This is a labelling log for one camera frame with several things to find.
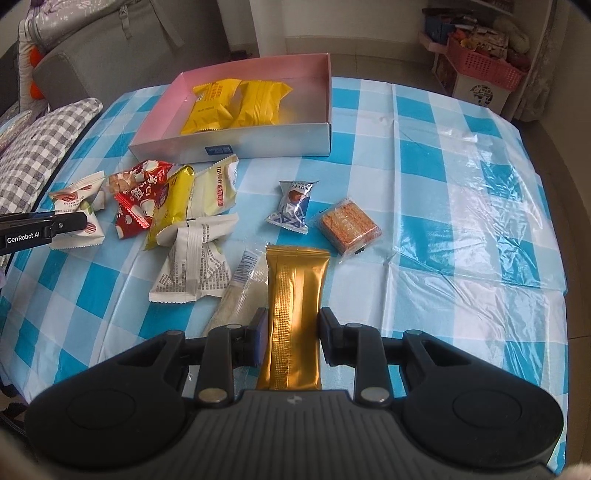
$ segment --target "blue bin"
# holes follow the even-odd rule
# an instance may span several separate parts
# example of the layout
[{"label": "blue bin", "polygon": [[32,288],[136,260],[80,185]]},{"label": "blue bin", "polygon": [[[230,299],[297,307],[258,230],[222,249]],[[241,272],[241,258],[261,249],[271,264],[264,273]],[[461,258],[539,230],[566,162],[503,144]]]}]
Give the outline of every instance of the blue bin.
[{"label": "blue bin", "polygon": [[454,24],[445,23],[440,17],[425,17],[425,33],[431,40],[441,45],[447,45],[448,35],[455,31],[456,26]]}]

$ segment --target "plastic table cover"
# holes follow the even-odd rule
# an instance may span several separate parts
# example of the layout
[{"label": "plastic table cover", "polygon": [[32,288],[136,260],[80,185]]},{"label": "plastic table cover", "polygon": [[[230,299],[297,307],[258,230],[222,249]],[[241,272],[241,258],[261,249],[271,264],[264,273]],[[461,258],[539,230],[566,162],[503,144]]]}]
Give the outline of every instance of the plastic table cover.
[{"label": "plastic table cover", "polygon": [[[165,86],[123,95],[92,126],[50,191],[136,160],[128,144]],[[410,87],[333,79],[329,157],[254,158],[238,167],[240,221],[223,245],[234,269],[245,247],[271,242],[331,250],[323,304],[343,323],[400,337],[421,329],[549,391],[567,409],[566,282],[544,190],[519,132],[485,108]],[[209,164],[199,164],[205,168]],[[380,226],[375,245],[338,264],[312,227],[265,218],[279,180],[319,180],[308,218],[350,196]],[[51,209],[47,198],[41,209]],[[167,329],[199,336],[218,304],[148,302],[167,249],[119,240],[116,202],[98,212],[102,245],[16,255],[0,298],[4,377],[31,400],[70,375]],[[252,384],[256,372],[242,373]],[[396,395],[404,395],[391,368]],[[322,367],[324,388],[353,385]],[[566,427],[550,462],[564,465]]]}]

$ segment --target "black and white gingham fabric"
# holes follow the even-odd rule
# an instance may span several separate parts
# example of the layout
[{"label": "black and white gingham fabric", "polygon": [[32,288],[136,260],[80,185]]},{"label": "black and white gingham fabric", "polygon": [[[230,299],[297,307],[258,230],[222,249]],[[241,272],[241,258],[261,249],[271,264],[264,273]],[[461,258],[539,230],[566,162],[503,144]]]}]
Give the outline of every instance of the black and white gingham fabric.
[{"label": "black and white gingham fabric", "polygon": [[[0,159],[0,214],[29,212],[64,155],[103,108],[87,98],[63,106],[23,130]],[[0,267],[8,256],[0,258]]]}]

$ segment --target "gold snack package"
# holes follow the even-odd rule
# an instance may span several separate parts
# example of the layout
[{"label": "gold snack package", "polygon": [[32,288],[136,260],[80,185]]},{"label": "gold snack package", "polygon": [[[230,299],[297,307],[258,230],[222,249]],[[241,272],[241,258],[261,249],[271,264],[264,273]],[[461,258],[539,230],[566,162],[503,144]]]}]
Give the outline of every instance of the gold snack package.
[{"label": "gold snack package", "polygon": [[260,390],[321,390],[316,316],[330,253],[269,245],[269,337]]},{"label": "gold snack package", "polygon": [[238,157],[229,157],[195,174],[187,218],[223,213],[236,205]]},{"label": "gold snack package", "polygon": [[248,80],[240,84],[242,102],[232,127],[255,127],[279,123],[281,99],[293,89],[283,82]]},{"label": "gold snack package", "polygon": [[156,235],[160,230],[187,219],[187,204],[193,187],[193,176],[193,168],[187,165],[172,175],[160,190],[145,250],[158,245]]},{"label": "gold snack package", "polygon": [[197,100],[181,135],[228,128],[233,120],[229,111],[230,102],[238,85],[240,80],[225,79],[194,87],[193,93]]}]

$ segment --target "plastic basket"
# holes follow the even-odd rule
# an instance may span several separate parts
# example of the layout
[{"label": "plastic basket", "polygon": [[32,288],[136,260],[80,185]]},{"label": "plastic basket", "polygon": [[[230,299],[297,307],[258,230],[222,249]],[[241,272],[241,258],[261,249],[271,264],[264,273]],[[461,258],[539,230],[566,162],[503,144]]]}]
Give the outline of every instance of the plastic basket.
[{"label": "plastic basket", "polygon": [[456,26],[451,23],[441,21],[441,18],[434,15],[425,17],[425,33],[434,41],[441,45],[447,45],[447,38],[450,33],[456,31]]},{"label": "plastic basket", "polygon": [[492,59],[475,51],[464,48],[453,37],[447,44],[447,58],[458,73],[478,80],[485,80],[512,92],[525,76],[514,66]]}]

